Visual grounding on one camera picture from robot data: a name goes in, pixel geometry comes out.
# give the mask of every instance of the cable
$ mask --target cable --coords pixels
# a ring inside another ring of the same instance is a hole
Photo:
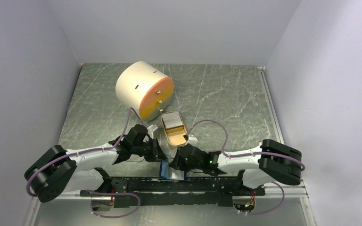
[[[210,121],[210,122],[214,122],[216,123],[217,125],[221,126],[221,128],[224,130],[225,132],[225,141],[224,141],[224,144],[222,145],[221,147],[221,153],[228,157],[228,158],[237,158],[237,157],[244,157],[244,156],[251,156],[251,155],[255,155],[255,154],[264,154],[264,155],[270,155],[270,156],[275,156],[275,157],[280,157],[280,158],[284,158],[284,159],[288,159],[290,161],[293,161],[294,163],[298,164],[300,167],[301,167],[301,171],[304,171],[306,169],[306,166],[299,160],[297,159],[294,159],[290,156],[287,156],[287,155],[283,155],[283,154],[278,154],[278,153],[270,153],[270,152],[253,152],[253,153],[244,153],[244,154],[227,154],[225,151],[224,151],[224,148],[225,148],[225,145],[227,144],[227,141],[228,141],[228,132],[227,132],[227,129],[225,128],[225,126],[223,126],[221,123],[215,121],[215,120],[211,120],[211,119],[203,119],[203,120],[199,120],[197,121],[195,124],[192,125],[192,127],[188,130],[187,132],[187,135],[192,131],[192,129],[198,125],[199,123],[201,122],[204,122],[204,121]]]
[[[126,160],[126,161],[131,161],[131,162],[142,162],[144,161],[145,158],[143,158],[141,161],[133,161],[133,160]]]
[[[101,192],[95,192],[95,191],[92,191],[92,190],[85,190],[86,192],[90,193],[90,194],[98,194],[98,195],[108,195],[108,196],[118,196],[118,195],[130,195],[130,196],[134,196],[135,198],[137,198],[138,200],[138,205],[137,207],[135,207],[135,209],[133,209],[132,211],[126,213],[126,214],[123,214],[123,215],[119,215],[119,216],[105,216],[105,215],[101,215],[101,214],[98,214],[96,213],[94,210],[93,210],[93,207],[92,207],[92,202],[90,203],[90,207],[91,207],[91,213],[97,217],[100,217],[100,218],[122,218],[122,217],[126,217],[128,215],[131,215],[133,214],[135,211],[137,211],[139,209],[139,207],[141,206],[141,199],[139,198],[139,196],[137,196],[136,194],[133,194],[133,193],[127,193],[127,192],[124,192],[124,193],[101,193]]]
[[[271,208],[269,210],[266,210],[266,211],[263,211],[263,212],[258,212],[258,213],[245,213],[245,214],[247,214],[247,215],[263,215],[263,214],[267,214],[269,212],[273,212],[274,210],[278,209],[278,207],[280,207],[282,205],[282,203],[284,202],[284,199],[285,199],[285,191],[281,187],[281,185],[279,185],[277,182],[272,182],[272,183],[277,185],[281,189],[281,191],[282,191],[281,201],[276,206],[274,206],[273,208]]]
[[[127,120],[125,122],[125,126],[124,126],[124,129],[123,129],[123,132],[121,133],[120,137],[118,138],[118,140],[116,141],[116,143],[111,146],[111,147],[105,147],[103,148],[104,150],[112,150],[114,149],[118,143],[121,141],[121,139],[124,137],[124,134],[125,134],[125,131],[127,130],[127,125],[128,125],[128,121],[130,120],[130,114],[131,114],[131,109],[128,111],[128,115],[127,115]],[[87,149],[87,150],[84,150],[84,151],[81,151],[79,152],[78,154],[77,153],[70,153],[70,154],[65,154],[63,156],[60,156],[59,158],[57,159],[54,159],[50,162],[48,162],[46,165],[44,165],[43,167],[39,168],[27,181],[27,187],[26,187],[26,190],[27,190],[27,193],[30,195],[30,196],[36,196],[35,194],[33,194],[30,190],[30,187],[31,187],[31,182],[34,180],[34,178],[39,174],[41,173],[42,171],[44,171],[46,168],[48,168],[49,166],[51,166],[52,164],[62,160],[62,159],[65,159],[65,158],[68,158],[68,157],[71,157],[71,156],[75,156],[75,155],[80,155],[80,154],[85,154],[85,153],[89,153],[89,152],[94,152],[94,151],[102,151],[102,148],[100,147],[96,147],[96,148],[91,148],[91,149]]]
[[[127,130],[127,125],[128,125],[128,121],[130,120],[130,114],[131,114],[131,111],[134,111],[134,113],[136,114],[135,110],[133,108],[130,108],[129,111],[128,111],[128,114],[127,114],[127,120],[125,122],[125,126],[124,126],[124,129],[120,135],[120,137],[118,138],[118,140],[116,141],[116,143],[112,146],[112,147],[105,147],[103,148],[104,150],[112,150],[114,149],[118,144],[119,142],[121,141],[121,139],[124,137],[125,135],[125,131]],[[85,153],[89,153],[89,152],[94,152],[94,151],[102,151],[102,148],[100,147],[97,147],[97,148],[91,148],[91,149],[87,149],[87,150],[84,150],[84,151],[81,151],[79,152],[78,154],[85,154]],[[30,195],[30,196],[36,196],[36,194],[33,194],[31,192],[31,182],[34,180],[34,178],[39,174],[41,173],[42,171],[44,171],[46,168],[48,168],[49,166],[51,166],[52,164],[62,160],[62,159],[65,159],[65,158],[68,158],[68,157],[71,157],[71,156],[75,156],[75,155],[78,155],[77,153],[70,153],[70,154],[66,154],[66,155],[63,155],[63,156],[60,156],[59,158],[57,159],[54,159],[50,162],[48,162],[46,165],[42,166],[40,169],[38,169],[27,181],[27,185],[26,185],[26,190],[27,190],[27,193]],[[109,195],[109,196],[116,196],[116,195],[131,195],[131,196],[134,196],[138,199],[138,206],[131,212],[127,213],[127,214],[124,214],[124,215],[120,215],[120,216],[115,216],[115,217],[108,217],[108,216],[103,216],[103,215],[100,215],[100,214],[97,214],[95,212],[92,212],[94,215],[98,216],[98,217],[103,217],[103,218],[120,218],[120,217],[125,217],[125,216],[128,216],[130,214],[132,214],[133,212],[135,212],[139,206],[140,206],[140,198],[136,195],[136,194],[132,194],[132,193],[98,193],[98,192],[94,192],[94,191],[90,191],[90,190],[87,190],[87,192],[89,193],[94,193],[94,194],[100,194],[100,195]]]
[[[193,172],[193,173],[203,173],[203,171],[202,172],[194,172],[194,171],[192,171],[192,170],[190,170],[191,172]]]
[[[225,145],[227,144],[227,141],[228,141],[228,132],[227,132],[227,129],[226,129],[221,123],[219,123],[219,122],[217,122],[217,121],[214,121],[214,120],[211,120],[211,119],[199,120],[199,121],[197,121],[195,124],[193,124],[193,125],[191,126],[191,128],[190,128],[190,129],[188,130],[188,132],[187,132],[187,135],[193,130],[193,128],[194,128],[196,125],[198,125],[199,123],[204,122],[204,121],[214,122],[214,123],[216,123],[217,125],[221,126],[221,128],[224,130],[224,132],[225,132],[225,141],[224,141],[224,144],[223,144],[222,147],[221,147],[221,153],[222,153],[223,155],[225,155],[226,157],[230,157],[230,156],[224,151]]]
[[[141,117],[137,114],[137,112],[135,111],[134,108],[130,107],[130,109],[134,112],[134,114],[137,116],[137,118],[139,119],[139,121],[141,122],[141,124],[144,126],[144,127],[148,127],[145,122],[141,119]]]

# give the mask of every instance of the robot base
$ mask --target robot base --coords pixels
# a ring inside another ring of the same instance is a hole
[[[141,206],[217,204],[233,206],[233,196],[265,195],[262,186],[250,189],[242,185],[237,177],[187,178],[186,180],[166,180],[163,178],[114,177],[111,182],[116,192],[134,193],[141,198]],[[81,191],[80,196],[96,196]],[[130,196],[116,196],[114,208],[136,206],[138,201]]]

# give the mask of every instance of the marble surface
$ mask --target marble surface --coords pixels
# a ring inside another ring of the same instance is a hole
[[[123,130],[127,108],[115,94],[120,74],[131,64],[84,64],[68,108],[59,144],[68,149],[98,146],[115,139]],[[263,139],[276,140],[266,96],[257,68],[234,65],[152,64],[174,81],[174,96],[165,111],[179,111],[189,128],[201,119],[221,122],[227,128],[226,151],[240,151],[258,145]],[[131,115],[128,129],[138,123]],[[159,117],[150,123],[160,126]],[[220,150],[224,131],[218,125],[203,122],[192,131],[205,151]],[[164,153],[174,156],[160,128]],[[133,156],[130,160],[142,158]],[[159,163],[122,162],[104,169],[111,176],[159,174]],[[208,176],[192,174],[191,176]]]

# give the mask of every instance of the white wall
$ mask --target white wall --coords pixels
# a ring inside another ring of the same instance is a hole
[[[362,225],[362,1],[302,0],[266,76],[318,224]]]
[[[57,144],[79,65],[41,0],[0,0],[0,226],[22,225],[23,175]]]
[[[265,65],[300,0],[49,0],[81,62]]]

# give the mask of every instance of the black bracket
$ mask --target black bracket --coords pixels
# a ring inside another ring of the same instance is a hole
[[[283,145],[274,140],[263,140],[260,146],[263,152],[279,153],[290,156],[298,161],[302,160],[302,153],[292,147]],[[270,175],[275,180],[286,185],[299,185],[301,169],[295,162],[269,155],[262,155],[259,159],[259,169]]]
[[[24,178],[28,180],[38,169],[65,154],[66,150],[62,146],[51,147],[25,172]],[[70,158],[62,159],[39,173],[31,182],[31,188],[41,202],[49,202],[64,191],[75,168],[75,161]]]

